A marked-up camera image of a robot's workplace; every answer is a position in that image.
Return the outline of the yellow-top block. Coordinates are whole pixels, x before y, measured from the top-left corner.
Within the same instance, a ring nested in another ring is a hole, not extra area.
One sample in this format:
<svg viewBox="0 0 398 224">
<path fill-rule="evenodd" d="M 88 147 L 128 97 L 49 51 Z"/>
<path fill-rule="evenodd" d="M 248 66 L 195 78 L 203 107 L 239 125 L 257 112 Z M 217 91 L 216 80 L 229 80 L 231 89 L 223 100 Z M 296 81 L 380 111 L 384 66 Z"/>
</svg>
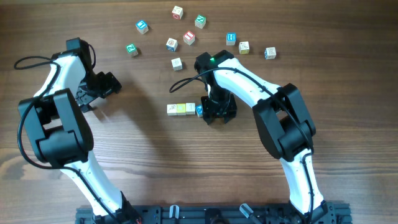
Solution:
<svg viewBox="0 0 398 224">
<path fill-rule="evenodd" d="M 195 111 L 196 111 L 196 114 L 197 114 L 197 116 L 198 116 L 199 118 L 202 118 L 202 117 L 203 117 L 203 107 L 202 107 L 202 105 L 197 105 L 197 106 L 195 107 Z"/>
</svg>

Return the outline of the white apple block green N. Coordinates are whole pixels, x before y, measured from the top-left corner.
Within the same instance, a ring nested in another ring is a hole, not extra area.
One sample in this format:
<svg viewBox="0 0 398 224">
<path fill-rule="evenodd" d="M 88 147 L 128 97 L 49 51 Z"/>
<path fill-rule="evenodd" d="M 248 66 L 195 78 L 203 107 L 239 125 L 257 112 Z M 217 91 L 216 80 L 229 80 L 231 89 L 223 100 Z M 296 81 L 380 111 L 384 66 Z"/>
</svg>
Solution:
<svg viewBox="0 0 398 224">
<path fill-rule="evenodd" d="M 185 103 L 186 114 L 196 114 L 196 104 L 195 103 Z"/>
</svg>

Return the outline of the plain cream block with 9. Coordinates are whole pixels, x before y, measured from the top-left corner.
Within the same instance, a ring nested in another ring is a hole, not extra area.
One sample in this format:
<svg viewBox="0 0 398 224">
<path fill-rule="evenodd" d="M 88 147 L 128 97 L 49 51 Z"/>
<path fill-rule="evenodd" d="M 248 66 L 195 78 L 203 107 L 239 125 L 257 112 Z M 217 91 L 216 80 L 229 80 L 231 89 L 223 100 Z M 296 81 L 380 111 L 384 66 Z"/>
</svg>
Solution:
<svg viewBox="0 0 398 224">
<path fill-rule="evenodd" d="M 168 116 L 176 116 L 177 115 L 177 105 L 176 104 L 168 104 L 167 105 L 167 115 Z"/>
</svg>

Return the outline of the white bird block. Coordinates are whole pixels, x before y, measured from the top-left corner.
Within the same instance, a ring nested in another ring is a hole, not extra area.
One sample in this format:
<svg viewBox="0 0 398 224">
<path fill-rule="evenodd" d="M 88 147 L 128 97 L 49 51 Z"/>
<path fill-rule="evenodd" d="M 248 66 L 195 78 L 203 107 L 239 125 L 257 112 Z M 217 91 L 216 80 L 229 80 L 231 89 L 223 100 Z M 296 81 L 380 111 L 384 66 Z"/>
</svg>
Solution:
<svg viewBox="0 0 398 224">
<path fill-rule="evenodd" d="M 172 68 L 174 71 L 181 70 L 183 68 L 183 64 L 180 58 L 174 58 L 171 60 Z"/>
</svg>

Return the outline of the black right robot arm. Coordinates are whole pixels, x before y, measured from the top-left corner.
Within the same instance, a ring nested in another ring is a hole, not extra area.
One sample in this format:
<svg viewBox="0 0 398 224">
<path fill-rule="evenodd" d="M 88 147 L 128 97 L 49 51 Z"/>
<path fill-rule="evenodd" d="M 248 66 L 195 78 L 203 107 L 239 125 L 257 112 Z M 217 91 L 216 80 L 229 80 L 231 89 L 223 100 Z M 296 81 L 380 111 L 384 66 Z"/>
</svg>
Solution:
<svg viewBox="0 0 398 224">
<path fill-rule="evenodd" d="M 201 98 L 205 122 L 235 118 L 236 97 L 251 107 L 264 148 L 282 164 L 290 204 L 307 223 L 314 221 L 314 211 L 323 202 L 312 167 L 316 128 L 298 88 L 263 80 L 226 50 L 201 54 L 194 69 L 208 92 Z"/>
</svg>

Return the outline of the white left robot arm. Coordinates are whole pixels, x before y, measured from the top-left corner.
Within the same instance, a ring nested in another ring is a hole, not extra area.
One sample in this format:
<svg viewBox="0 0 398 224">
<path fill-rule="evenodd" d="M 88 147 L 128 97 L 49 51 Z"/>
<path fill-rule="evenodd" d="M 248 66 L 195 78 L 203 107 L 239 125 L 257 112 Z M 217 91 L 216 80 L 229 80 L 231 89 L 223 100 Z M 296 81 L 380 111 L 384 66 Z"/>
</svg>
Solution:
<svg viewBox="0 0 398 224">
<path fill-rule="evenodd" d="M 93 72 L 89 52 L 72 50 L 39 56 L 51 71 L 34 97 L 20 101 L 18 146 L 35 167 L 66 174 L 92 207 L 95 223 L 132 223 L 139 215 L 107 178 L 93 152 L 94 139 L 84 112 L 96 98 L 118 93 L 114 75 Z"/>
</svg>

